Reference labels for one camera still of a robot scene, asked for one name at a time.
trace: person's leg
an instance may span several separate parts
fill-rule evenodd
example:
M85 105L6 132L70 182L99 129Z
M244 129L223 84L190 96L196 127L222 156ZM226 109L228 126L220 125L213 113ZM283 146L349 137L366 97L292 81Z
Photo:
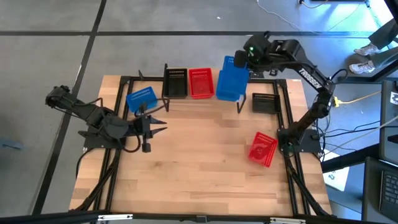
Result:
M393 49L386 50L379 54L371 55L370 58L376 68L384 67L391 62L398 60L398 47L394 47Z
M398 60L398 47L389 49L385 52L371 55L370 60L364 63L352 64L349 69L355 74L370 73L375 68L384 67L391 62Z
M363 56L378 53L379 50L390 44L397 35L398 25L396 21L392 19L369 36L369 40L371 41L370 44L360 49L355 49L354 52Z
M369 40L379 50L389 45L394 38L398 35L398 25L395 19L391 19L388 23L384 24L372 35L369 36Z

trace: blue basket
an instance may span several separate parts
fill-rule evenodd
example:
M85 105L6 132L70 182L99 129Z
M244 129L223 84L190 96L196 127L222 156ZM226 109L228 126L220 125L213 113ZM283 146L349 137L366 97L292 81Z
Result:
M126 97L127 104L131 112L135 113L141 104L147 103L147 109L156 107L157 100L152 87L143 88L137 92L128 94Z
M216 96L219 100L237 101L246 93L249 71L234 66L234 57L225 56L222 71L218 75Z
M248 85L249 73L238 74L228 71L220 71L216 96L219 100L237 101L240 95L245 94Z
M231 70L231 69L238 69L238 70L247 70L247 64L244 65L243 68L235 67L234 65L234 57L232 56L225 56L223 70Z

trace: white cable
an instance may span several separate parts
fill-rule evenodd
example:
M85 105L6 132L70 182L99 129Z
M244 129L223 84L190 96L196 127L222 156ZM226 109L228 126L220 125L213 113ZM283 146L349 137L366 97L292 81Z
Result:
M314 8L314 9L315 9L316 7L319 7L319 6L323 5L324 3L328 2L328 1L329 1L329 0L326 0L325 2L323 2L322 4L320 4L320 5L318 5L318 6L309 7L309 8L310 8L310 9L311 9L311 8ZM291 26L296 27L296 28L297 28L298 30L300 30L300 31L307 31L307 32L311 32L311 33L313 33L313 34L321 34L321 33L319 33L319 32L314 32L314 31L311 31L311 30L305 30L305 29L299 27L298 25L294 24L293 22L289 22L287 19L283 18L283 17L280 16L278 13L268 11L266 8L264 8L264 7L262 7L262 6L260 5L259 0L256 0L256 2L257 2L257 5L258 5L262 10L266 11L266 12L269 13L269 14L273 14L273 15L279 17L279 19L281 19L281 20L283 20L284 22L290 24ZM358 10L359 7L360 7L360 4L358 4L358 6L356 7L356 9L355 9L350 15L348 15L348 16L347 16L346 18L344 18L343 20L339 21L336 25L334 25L334 26L332 26L331 28L329 28L329 29L327 30L327 32L330 31L330 30L332 30L333 28L335 28L338 24L342 23L342 22L345 21L346 19L348 19L350 16L352 16L352 15L354 14L354 12L356 12L356 11Z
M278 15L277 13L268 11L266 8L264 8L264 7L262 7L262 6L260 5L259 0L256 0L256 2L257 2L257 5L258 5L262 10L266 11L266 12L269 13L269 14L273 14L273 15L279 17L279 19L282 19L284 22L287 22L288 24L290 24L290 25L292 25L292 26L295 26L298 30L301 30L301 31L309 31L309 32L314 33L314 34L321 34L321 33L318 33L318 32L314 32L314 31L310 31L310 30L305 30L305 29L299 27L298 25L294 24L293 22L289 22L287 19L283 18L282 16Z
M349 140L349 141L344 142L343 144L341 144L341 145L337 146L336 148L334 148L334 150L338 149L338 148L341 147L341 146L344 146L345 144L347 144L347 143L349 143L349 142L352 142L352 141L357 140L357 139L359 139L359 138L361 138L361 137L363 137L363 136L367 136L367 135L370 134L370 133L373 133L373 132L375 132L375 131L377 131L377 130L380 130L381 128L383 128L384 126L387 126L388 124L390 124L391 122L395 121L396 119L398 119L398 116L396 116L395 118L392 118L391 120L387 121L386 123L384 123L384 124L381 125L380 127L376 128L375 130L372 130L372 131L370 131L370 132L368 132L368 133L365 133L365 134L363 134L363 135L361 135L361 136L358 136L358 137L356 137L356 138L354 138L354 139L352 139L352 140Z
M304 1L303 1L302 3L299 3L299 4L303 4L305 7L309 8L309 9L316 9L316 8L318 8L319 6L323 5L324 3L328 2L328 1L329 1L329 0L326 0L326 1L324 1L323 3L321 3L321 4L317 5L317 6L313 6L313 7L308 6Z

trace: yellow cable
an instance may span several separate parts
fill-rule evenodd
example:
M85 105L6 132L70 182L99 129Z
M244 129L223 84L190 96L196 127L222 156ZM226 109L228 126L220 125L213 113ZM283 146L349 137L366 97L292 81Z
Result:
M305 7L309 8L309 9L316 9L316 8L318 8L319 6L323 5L324 3L328 2L328 1L329 1L329 0L326 0L326 1L324 1L323 3L321 3L321 4L317 5L317 6L313 6L313 7L306 5L305 2L302 2L301 4L303 4Z
M339 107L340 104L355 103L355 102L357 102L357 101L359 101L359 100L363 100L363 99L365 99L365 98L368 98L368 97L370 97L370 96L373 96L373 95L376 95L376 94L379 94L379 93L381 93L381 91L377 91L377 92L375 92L375 93L366 95L366 96L364 96L364 97L360 97L360 98L355 99L355 100L351 100L351 101L349 101L349 102L343 102L343 101L339 100L339 99L335 96L335 107Z

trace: black basket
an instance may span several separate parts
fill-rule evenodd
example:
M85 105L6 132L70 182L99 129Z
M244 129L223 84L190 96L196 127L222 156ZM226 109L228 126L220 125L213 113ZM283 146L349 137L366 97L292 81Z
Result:
M253 93L253 107L255 113L275 114L280 113L280 97L279 95Z
M164 73L163 95L167 98L185 98L188 95L188 70L167 68Z

